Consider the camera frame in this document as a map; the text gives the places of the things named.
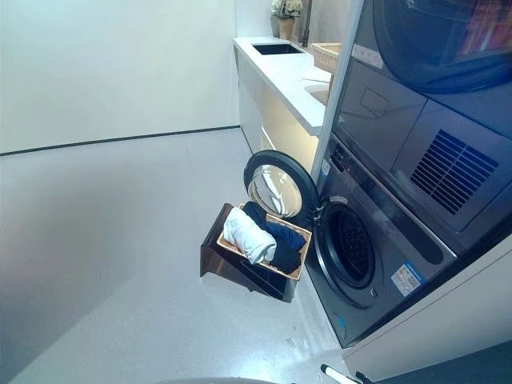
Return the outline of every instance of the white towel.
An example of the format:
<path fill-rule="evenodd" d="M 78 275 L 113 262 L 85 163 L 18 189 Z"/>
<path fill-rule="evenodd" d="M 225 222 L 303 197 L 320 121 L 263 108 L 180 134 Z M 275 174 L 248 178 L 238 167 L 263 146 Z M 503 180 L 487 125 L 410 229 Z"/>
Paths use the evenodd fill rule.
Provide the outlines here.
<path fill-rule="evenodd" d="M 274 258 L 275 239 L 236 206 L 224 222 L 224 239 L 235 244 L 251 264 Z"/>

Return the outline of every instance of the door glass window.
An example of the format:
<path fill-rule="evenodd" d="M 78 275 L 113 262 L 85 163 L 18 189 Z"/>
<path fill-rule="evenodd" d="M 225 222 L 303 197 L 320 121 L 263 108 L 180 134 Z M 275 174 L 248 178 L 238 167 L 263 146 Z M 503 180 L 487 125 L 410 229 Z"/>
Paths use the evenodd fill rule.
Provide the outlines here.
<path fill-rule="evenodd" d="M 382 60 L 420 92 L 480 90 L 512 79 L 512 0 L 374 0 Z"/>
<path fill-rule="evenodd" d="M 276 166 L 256 168 L 247 191 L 251 200 L 280 218 L 290 218 L 301 211 L 302 197 L 297 184 Z"/>

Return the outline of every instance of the sink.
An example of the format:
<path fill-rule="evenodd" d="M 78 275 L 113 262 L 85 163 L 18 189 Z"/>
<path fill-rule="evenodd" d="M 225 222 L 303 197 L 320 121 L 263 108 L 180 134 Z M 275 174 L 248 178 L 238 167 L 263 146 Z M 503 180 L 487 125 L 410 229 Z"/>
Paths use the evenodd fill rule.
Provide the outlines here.
<path fill-rule="evenodd" d="M 304 90 L 316 98 L 324 106 L 327 105 L 327 99 L 329 98 L 329 84 L 318 84 L 314 86 L 305 86 Z"/>
<path fill-rule="evenodd" d="M 291 44 L 253 44 L 253 47 L 260 54 L 302 54 L 301 50 L 298 50 Z"/>

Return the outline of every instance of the dryer door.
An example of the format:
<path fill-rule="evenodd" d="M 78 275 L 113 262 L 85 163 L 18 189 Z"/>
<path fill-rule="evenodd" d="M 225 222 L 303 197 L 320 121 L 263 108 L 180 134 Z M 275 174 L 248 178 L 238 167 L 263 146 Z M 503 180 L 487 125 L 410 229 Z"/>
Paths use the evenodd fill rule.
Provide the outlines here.
<path fill-rule="evenodd" d="M 512 80 L 512 6 L 491 0 L 374 0 L 378 49 L 412 89 L 480 90 Z"/>

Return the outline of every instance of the laundry basket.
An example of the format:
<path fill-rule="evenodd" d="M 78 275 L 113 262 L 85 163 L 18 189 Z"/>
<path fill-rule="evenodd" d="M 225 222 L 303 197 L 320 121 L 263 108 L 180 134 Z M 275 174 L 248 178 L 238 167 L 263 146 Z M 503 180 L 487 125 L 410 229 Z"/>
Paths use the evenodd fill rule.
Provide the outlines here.
<path fill-rule="evenodd" d="M 342 44 L 315 42 L 311 46 L 313 47 L 314 65 L 321 70 L 334 74 L 338 64 L 338 56 L 342 50 Z"/>
<path fill-rule="evenodd" d="M 299 280 L 301 277 L 302 267 L 304 266 L 304 261 L 306 260 L 307 251 L 310 247 L 311 242 L 311 232 L 308 230 L 305 230 L 304 228 L 301 228 L 300 226 L 294 226 L 293 224 L 286 222 L 280 218 L 276 218 L 275 216 L 272 216 L 271 214 L 266 214 L 266 220 L 279 224 L 281 226 L 286 226 L 290 228 L 291 230 L 294 230 L 298 234 L 300 234 L 306 242 L 304 243 L 304 246 L 300 249 L 299 254 L 301 257 L 301 263 L 298 266 L 296 270 L 293 272 L 290 272 L 289 274 L 285 274 L 284 272 L 281 272 L 279 269 L 277 269 L 275 266 L 269 265 L 268 261 L 264 260 L 263 262 L 260 262 L 259 265 L 263 268 L 267 268 L 268 270 L 271 270 L 272 272 L 276 274 L 280 274 L 281 276 L 284 276 L 285 278 L 290 278 L 292 280 Z M 243 252 L 241 252 L 236 246 L 233 244 L 230 244 L 224 239 L 224 230 L 220 233 L 217 239 L 217 244 L 224 248 L 225 250 L 229 250 L 235 254 L 238 254 L 244 258 L 247 258 L 247 256 L 244 255 Z"/>

